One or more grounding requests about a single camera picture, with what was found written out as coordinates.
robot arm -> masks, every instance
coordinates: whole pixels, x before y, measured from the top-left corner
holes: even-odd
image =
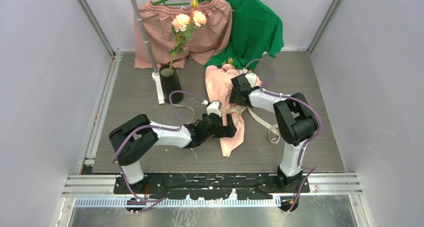
[[[158,124],[150,121],[145,114],[139,114],[109,134],[109,140],[114,151],[118,151],[125,138],[141,126],[147,127],[134,134],[123,147],[117,157],[128,182],[133,185],[144,179],[140,158],[153,146],[176,146],[179,148],[195,148],[210,137],[233,137],[237,131],[233,125],[231,114],[227,114],[227,126],[223,126],[221,103],[212,101],[208,104],[202,120],[178,126]]]
[[[299,156],[302,145],[318,129],[318,121],[304,105],[283,97],[283,94],[266,94],[264,92],[268,91],[255,86],[255,81],[254,73],[232,78],[233,88],[229,102],[261,108],[275,114],[280,135],[285,141],[283,158],[277,168],[278,176],[281,177],[279,182],[282,186],[297,183],[303,174],[300,167],[302,157]],[[291,97],[308,103],[302,93],[295,93]]]

metal pole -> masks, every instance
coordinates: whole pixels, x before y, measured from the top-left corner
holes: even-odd
[[[327,24],[329,23],[330,19],[335,14],[337,8],[339,7],[339,4],[342,0],[332,0],[332,3],[330,4],[330,7],[328,8],[327,13],[325,14],[324,19],[322,20],[321,24],[319,25],[318,30],[315,33],[315,36],[312,39],[312,42],[309,45],[308,51],[312,54],[315,47],[318,44],[318,41],[320,40],[321,36],[323,35],[324,30],[327,27]]]
[[[132,9],[134,10],[135,19],[137,20],[138,27],[140,28],[141,34],[143,36],[143,42],[146,45],[148,58],[150,59],[150,62],[151,62],[151,67],[153,68],[153,72],[157,74],[159,73],[159,70],[158,70],[158,67],[156,66],[155,57],[153,56],[152,47],[150,46],[149,38],[147,37],[146,29],[143,24],[142,15],[140,14],[139,6],[137,5],[137,0],[131,0],[131,5],[132,5]]]
[[[100,27],[99,22],[97,21],[92,9],[90,8],[89,4],[87,3],[87,0],[77,0],[79,5],[81,6],[82,10],[84,11],[85,15],[88,18],[88,21],[90,21],[91,25],[94,28],[94,31],[97,33],[98,37],[103,42],[104,47],[106,48],[107,52],[109,52],[110,56],[114,56],[115,52],[111,46],[111,43],[108,41],[108,38],[106,38],[105,32],[103,32],[102,28]]]

gray floor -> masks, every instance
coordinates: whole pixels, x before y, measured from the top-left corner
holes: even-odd
[[[290,215],[277,207],[155,208],[129,215],[122,208],[74,208],[70,227],[356,227],[347,195],[301,196]]]
[[[134,53],[125,53],[120,63],[112,97],[102,130],[99,147],[94,162],[94,172],[117,172],[118,167],[111,164],[114,151],[108,140],[110,131],[138,114],[164,125],[178,125],[169,104],[158,104],[156,87],[152,81],[151,69],[134,69]],[[306,151],[303,165],[317,166],[317,171],[344,171],[342,160],[330,126],[329,117],[320,92],[310,55],[306,51],[284,51],[277,58],[264,56],[275,68],[275,81],[267,90],[294,94],[301,92],[309,104],[318,111],[323,120],[321,135],[312,141]],[[255,73],[267,82],[271,70],[259,63]],[[205,69],[188,59],[185,68],[178,70],[182,89],[201,98],[206,98]],[[199,101],[185,96],[180,105],[191,106],[200,119],[206,109]],[[187,122],[192,112],[178,108],[182,121]],[[273,114],[254,109],[254,112],[270,124],[276,124]],[[267,129],[258,124],[247,111],[244,143],[236,148],[230,157],[223,157],[219,140],[211,138],[203,145],[193,149],[180,149],[173,146],[151,148],[142,158],[141,166],[145,172],[275,172],[283,157],[282,142],[269,143]]]

fabric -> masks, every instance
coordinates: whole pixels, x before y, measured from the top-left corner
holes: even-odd
[[[221,66],[229,57],[242,69],[251,60],[260,59],[264,52],[275,58],[283,43],[283,22],[259,0],[225,0],[232,9],[232,30],[228,47],[212,57],[206,66]],[[249,65],[253,70],[258,63]]]
[[[149,1],[139,10],[157,67],[169,64],[171,54],[168,51],[175,46],[171,29],[172,21],[178,14],[190,15],[192,8],[180,9],[153,5]],[[206,15],[206,26],[195,30],[192,37],[187,40],[187,44],[183,48],[184,52],[177,54],[172,63],[175,68],[183,68],[187,56],[204,65],[213,55],[227,47],[233,23],[230,4],[225,0],[203,1],[196,10]],[[134,30],[135,68],[151,68],[152,65],[137,20],[134,20]]]
[[[230,103],[230,94],[233,88],[231,79],[240,75],[241,70],[228,68],[229,64],[225,64],[222,68],[217,68],[215,65],[208,66],[205,73],[206,91],[209,100],[221,101],[221,114],[231,113],[234,126],[237,132],[232,138],[220,138],[222,155],[229,157],[231,151],[243,143],[245,138],[245,121],[242,118],[242,112],[245,107]],[[261,85],[261,81],[256,77],[256,86]],[[227,118],[222,118],[224,126],[227,125]]]

black vase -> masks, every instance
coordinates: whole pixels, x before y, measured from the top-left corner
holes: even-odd
[[[173,91],[182,91],[177,71],[174,67],[167,64],[160,67],[159,70],[160,85],[162,86],[163,97],[167,103],[170,103],[170,94]],[[183,100],[183,93],[174,93],[172,95],[172,103],[178,104]]]

